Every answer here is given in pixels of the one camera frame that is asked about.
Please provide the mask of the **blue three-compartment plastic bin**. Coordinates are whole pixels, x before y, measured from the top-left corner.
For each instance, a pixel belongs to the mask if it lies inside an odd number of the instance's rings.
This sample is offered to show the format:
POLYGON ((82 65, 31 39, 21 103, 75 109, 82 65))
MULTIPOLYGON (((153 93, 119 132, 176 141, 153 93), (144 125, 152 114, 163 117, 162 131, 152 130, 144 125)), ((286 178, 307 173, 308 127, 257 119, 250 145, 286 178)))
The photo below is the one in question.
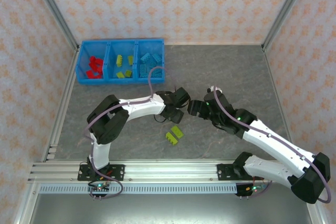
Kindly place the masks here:
MULTIPOLYGON (((154 67, 165 67, 165 52, 163 39, 118 39, 118 40, 85 40, 82 42, 79 56, 76 64, 76 76, 80 84, 84 85, 101 85, 101 84, 138 84, 147 83, 147 78, 140 78, 140 64, 146 64, 147 71, 154 67), (146 63, 140 58, 145 54, 150 53, 151 58, 146 63), (152 54, 157 53, 162 57, 160 64, 156 63, 152 54), (117 67, 117 55, 122 55, 122 66, 117 67), (133 65, 128 63, 128 56, 133 55, 133 65), (89 63, 90 57, 103 59, 103 78, 88 79, 86 72, 91 70, 89 63), (117 72, 132 71, 131 78, 119 79, 116 76, 117 72)), ((151 78, 152 83, 163 83, 165 81, 165 73, 161 78, 151 78)))

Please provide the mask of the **grey metal base panel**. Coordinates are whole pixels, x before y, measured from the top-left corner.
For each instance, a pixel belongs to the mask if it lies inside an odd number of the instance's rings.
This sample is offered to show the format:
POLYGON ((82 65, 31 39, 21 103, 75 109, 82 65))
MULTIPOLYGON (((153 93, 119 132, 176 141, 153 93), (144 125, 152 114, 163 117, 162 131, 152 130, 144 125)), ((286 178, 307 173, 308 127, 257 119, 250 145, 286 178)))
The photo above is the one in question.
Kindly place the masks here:
POLYGON ((312 224, 283 188, 252 199, 229 194, 136 195, 106 200, 42 194, 29 224, 312 224))

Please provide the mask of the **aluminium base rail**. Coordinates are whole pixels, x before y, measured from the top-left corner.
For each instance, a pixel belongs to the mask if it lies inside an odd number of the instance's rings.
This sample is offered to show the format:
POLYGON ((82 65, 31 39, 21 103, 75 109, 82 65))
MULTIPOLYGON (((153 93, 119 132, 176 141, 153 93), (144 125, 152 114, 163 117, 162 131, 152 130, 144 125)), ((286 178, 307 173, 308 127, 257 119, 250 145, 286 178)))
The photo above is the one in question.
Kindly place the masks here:
MULTIPOLYGON (((309 167, 303 158, 290 158, 289 161, 280 163, 278 161, 267 161, 256 156, 250 157, 246 161, 248 175, 251 180, 219 180, 217 174, 218 164, 232 164, 232 161, 217 159, 130 159, 111 161, 110 166, 103 168, 96 173, 86 162, 80 161, 60 161, 60 165, 52 171, 60 173, 53 178, 68 179, 73 178, 77 182, 89 182, 93 180, 102 181, 105 176, 115 178, 123 183, 136 182, 251 182, 268 181, 284 182, 289 176, 300 177, 309 167)), ((39 174, 39 178, 46 178, 42 172, 47 170, 47 165, 31 168, 31 172, 39 174)))

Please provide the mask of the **aluminium side frame rail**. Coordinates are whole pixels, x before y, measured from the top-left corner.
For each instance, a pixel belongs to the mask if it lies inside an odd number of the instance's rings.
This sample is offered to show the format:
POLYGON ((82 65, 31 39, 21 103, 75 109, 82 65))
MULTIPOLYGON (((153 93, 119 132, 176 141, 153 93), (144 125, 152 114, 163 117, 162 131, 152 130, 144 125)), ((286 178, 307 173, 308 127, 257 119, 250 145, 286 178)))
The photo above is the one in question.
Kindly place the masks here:
MULTIPOLYGON (((281 96, 278 92, 278 89, 276 87, 276 82, 275 82, 275 78, 273 77, 272 74, 272 70, 271 70, 271 66, 270 66, 270 62, 267 58, 266 52, 263 51, 263 57, 265 60, 265 63, 267 65, 267 69, 271 78, 271 82, 272 82, 272 86, 274 89, 274 92, 276 94, 276 99, 277 99, 277 103, 279 106, 279 110, 280 110, 280 114, 281 114, 281 118, 286 130, 286 135, 288 137, 288 141, 293 143, 293 139, 292 139, 292 132, 291 129, 289 128, 288 122, 287 122, 287 116, 285 115, 285 112, 283 110, 283 106, 281 103, 281 96)), ((307 204, 307 209, 308 209, 308 213, 309 213, 309 217, 311 219, 312 224, 333 224, 329 219, 328 219, 328 213, 327 213, 327 209, 324 207, 324 205, 321 202, 317 202, 316 204, 307 204)))
POLYGON ((61 130, 64 124, 68 104, 70 101, 72 89, 76 80, 75 67, 79 55, 79 49, 76 48, 73 53, 72 61, 67 75, 66 84, 60 100, 60 105, 57 111, 56 119, 54 121, 51 134, 48 138, 47 146, 44 149, 40 162, 34 163, 32 168, 37 165, 47 165, 47 170, 42 172, 42 175, 46 175, 46 178, 39 178, 39 174, 30 173, 33 177, 27 180, 27 189, 23 194, 22 201, 19 205, 17 215, 14 220, 14 224, 29 224, 31 222, 34 208, 38 199, 40 188, 42 184, 65 184, 67 182, 73 182, 73 178, 61 179, 53 178, 54 175, 60 176, 60 173, 52 171, 60 165, 60 161, 55 160, 55 152, 58 147, 61 130))

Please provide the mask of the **aluminium frame post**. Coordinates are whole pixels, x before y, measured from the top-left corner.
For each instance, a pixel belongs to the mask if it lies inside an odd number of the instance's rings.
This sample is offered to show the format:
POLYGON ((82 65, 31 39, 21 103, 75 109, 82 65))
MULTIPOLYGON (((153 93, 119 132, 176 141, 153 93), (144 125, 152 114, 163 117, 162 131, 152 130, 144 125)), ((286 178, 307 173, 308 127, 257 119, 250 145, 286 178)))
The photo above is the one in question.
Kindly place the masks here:
POLYGON ((58 23, 58 25, 60 26, 63 34, 66 37, 66 40, 69 42, 70 46, 74 49, 74 50, 78 50, 79 48, 79 44, 77 43, 73 33, 71 32, 63 14, 61 13, 57 3, 55 0, 44 0, 45 3, 47 4, 49 10, 51 11, 54 19, 56 20, 56 22, 58 23))
POLYGON ((296 0, 285 0, 275 21, 273 22, 264 42, 261 44, 261 48, 263 52, 266 52, 267 49, 271 46, 272 41, 274 40, 275 36, 281 29, 285 19, 287 18, 289 12, 293 8, 296 0))

